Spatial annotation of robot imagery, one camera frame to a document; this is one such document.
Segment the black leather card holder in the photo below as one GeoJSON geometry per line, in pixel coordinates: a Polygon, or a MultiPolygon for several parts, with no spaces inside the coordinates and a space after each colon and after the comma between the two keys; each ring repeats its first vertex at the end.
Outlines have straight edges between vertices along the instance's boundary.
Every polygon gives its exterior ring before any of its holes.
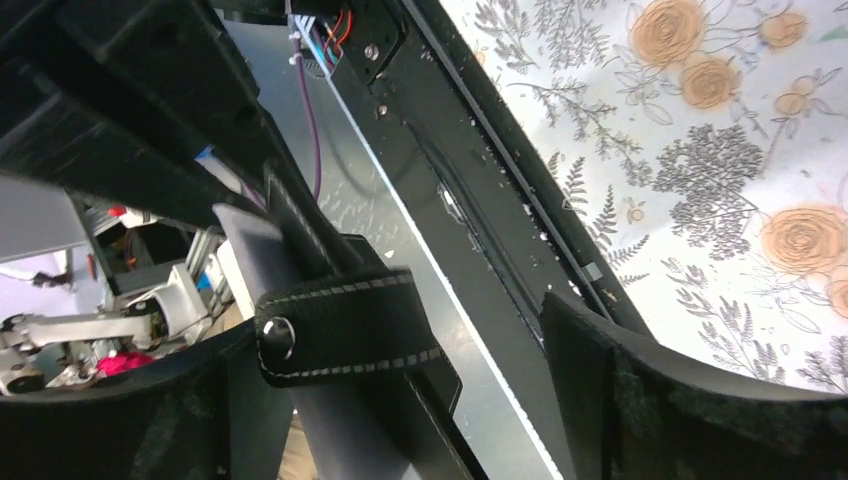
{"type": "Polygon", "coordinates": [[[263,212],[214,211],[253,304],[259,370],[290,394],[319,477],[484,478],[412,272],[340,233],[298,168],[263,173],[263,212]]]}

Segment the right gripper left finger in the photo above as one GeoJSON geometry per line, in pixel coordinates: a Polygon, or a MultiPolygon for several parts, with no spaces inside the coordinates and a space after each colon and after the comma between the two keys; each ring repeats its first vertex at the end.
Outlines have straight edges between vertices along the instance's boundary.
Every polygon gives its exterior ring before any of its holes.
{"type": "Polygon", "coordinates": [[[78,391],[1,401],[5,479],[272,479],[292,403],[250,323],[78,391]]]}

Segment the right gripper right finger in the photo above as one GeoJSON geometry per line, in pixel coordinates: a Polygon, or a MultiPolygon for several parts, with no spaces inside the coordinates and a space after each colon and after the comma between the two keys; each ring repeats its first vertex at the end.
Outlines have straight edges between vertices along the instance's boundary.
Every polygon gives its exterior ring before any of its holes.
{"type": "Polygon", "coordinates": [[[540,324],[580,479],[843,479],[847,400],[668,349],[553,293],[540,324]]]}

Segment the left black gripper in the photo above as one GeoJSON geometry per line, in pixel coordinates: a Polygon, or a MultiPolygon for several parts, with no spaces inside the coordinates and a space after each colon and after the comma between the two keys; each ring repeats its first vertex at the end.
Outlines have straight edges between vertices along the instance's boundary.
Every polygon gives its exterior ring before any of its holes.
{"type": "Polygon", "coordinates": [[[302,222],[305,182],[205,1],[5,1],[1,171],[191,226],[253,203],[205,170],[211,148],[270,216],[302,222]]]}

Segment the floral table mat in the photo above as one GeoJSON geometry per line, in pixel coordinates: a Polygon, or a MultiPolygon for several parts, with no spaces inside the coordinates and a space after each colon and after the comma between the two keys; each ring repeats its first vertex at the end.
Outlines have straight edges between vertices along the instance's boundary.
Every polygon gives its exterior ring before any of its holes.
{"type": "Polygon", "coordinates": [[[847,391],[843,1],[447,1],[652,334],[847,391]]]}

